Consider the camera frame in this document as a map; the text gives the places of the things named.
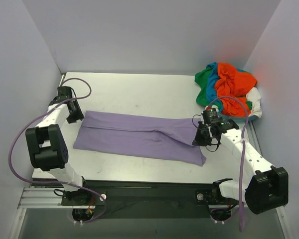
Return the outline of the purple t shirt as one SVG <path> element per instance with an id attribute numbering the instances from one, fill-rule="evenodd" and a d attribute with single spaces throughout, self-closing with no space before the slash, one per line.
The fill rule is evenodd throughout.
<path id="1" fill-rule="evenodd" d="M 195 134 L 191 119 L 86 111 L 73 147 L 203 166 L 206 157 L 192 145 Z"/>

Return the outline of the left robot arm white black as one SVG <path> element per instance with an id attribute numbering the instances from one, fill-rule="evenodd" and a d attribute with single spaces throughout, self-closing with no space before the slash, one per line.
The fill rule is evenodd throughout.
<path id="1" fill-rule="evenodd" d="M 90 201 L 91 193 L 83 188 L 85 179 L 68 162 L 69 152 L 61 132 L 64 122 L 71 124 L 84 119 L 75 98 L 71 87 L 58 87 L 57 96 L 48 107 L 52 112 L 36 127 L 28 128 L 25 137 L 32 166 L 48 172 L 62 184 L 64 189 L 57 190 L 59 196 L 85 205 Z"/>

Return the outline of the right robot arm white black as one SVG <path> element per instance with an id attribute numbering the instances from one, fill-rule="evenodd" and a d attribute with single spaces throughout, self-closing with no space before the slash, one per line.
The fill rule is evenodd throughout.
<path id="1" fill-rule="evenodd" d="M 289 202 L 289 175 L 283 167 L 268 162 L 244 137 L 232 119 L 223 119 L 213 108 L 202 112 L 194 146 L 208 147 L 212 140 L 224 146 L 240 161 L 238 181 L 231 178 L 215 181 L 211 199 L 223 203 L 226 199 L 241 201 L 254 214 L 282 207 Z"/>

